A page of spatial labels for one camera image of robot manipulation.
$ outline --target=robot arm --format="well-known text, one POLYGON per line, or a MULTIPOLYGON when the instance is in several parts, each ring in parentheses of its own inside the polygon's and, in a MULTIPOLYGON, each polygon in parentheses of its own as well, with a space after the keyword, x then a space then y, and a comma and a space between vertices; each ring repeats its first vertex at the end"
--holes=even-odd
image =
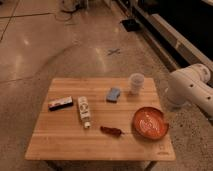
POLYGON ((191 65, 170 74, 167 100, 173 107, 193 102, 213 116, 213 89, 206 83, 210 80, 209 69, 202 64, 191 65))

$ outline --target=clear plastic cup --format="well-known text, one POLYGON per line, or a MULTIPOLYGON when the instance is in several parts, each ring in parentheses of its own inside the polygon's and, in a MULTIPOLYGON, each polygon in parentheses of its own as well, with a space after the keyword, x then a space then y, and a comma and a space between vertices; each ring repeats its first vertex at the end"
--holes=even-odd
POLYGON ((134 73, 129 77, 130 92, 132 94, 139 94, 140 89, 143 87, 144 75, 140 73, 134 73))

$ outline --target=speckled floor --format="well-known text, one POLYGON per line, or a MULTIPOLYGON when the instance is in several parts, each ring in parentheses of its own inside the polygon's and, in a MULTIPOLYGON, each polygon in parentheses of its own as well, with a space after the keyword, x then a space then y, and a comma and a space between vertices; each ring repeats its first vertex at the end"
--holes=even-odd
MULTIPOLYGON (((6 0, 0 17, 55 13, 57 0, 6 0)), ((0 170, 46 171, 46 163, 26 161, 24 154, 38 113, 54 77, 128 77, 141 72, 155 79, 163 110, 170 122, 176 161, 153 170, 213 170, 212 126, 195 106, 169 110, 164 100, 168 70, 143 38, 126 32, 125 18, 113 3, 90 1, 67 22, 53 14, 0 19, 0 170), (109 50, 120 53, 108 55, 109 50)), ((144 162, 62 162, 64 170, 143 170, 144 162)))

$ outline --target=bowl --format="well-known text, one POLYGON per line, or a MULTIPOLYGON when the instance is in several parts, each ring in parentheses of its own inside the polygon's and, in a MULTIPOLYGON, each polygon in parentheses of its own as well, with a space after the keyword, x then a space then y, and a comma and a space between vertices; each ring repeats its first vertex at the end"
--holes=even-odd
POLYGON ((164 122, 163 112, 154 107, 142 107, 133 118, 136 131, 151 140, 162 139, 168 132, 169 124, 164 122))

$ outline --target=tabletop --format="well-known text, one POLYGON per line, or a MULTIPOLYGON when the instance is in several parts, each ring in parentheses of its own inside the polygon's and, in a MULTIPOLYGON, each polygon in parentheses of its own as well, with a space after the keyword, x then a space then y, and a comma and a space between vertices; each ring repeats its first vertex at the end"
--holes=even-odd
POLYGON ((151 141, 132 127, 134 113, 141 107, 161 110, 152 78, 144 79, 139 95, 129 92, 128 78, 55 78, 42 106, 25 158, 27 160, 129 160, 172 161, 175 153, 169 133, 151 141), (111 87, 120 88, 117 103, 106 102, 111 87), (48 102, 72 96, 74 105, 57 111, 48 110, 48 102), (91 112, 91 128, 80 121, 77 98, 86 96, 91 112), (100 126, 121 129, 115 138, 103 134, 100 126))

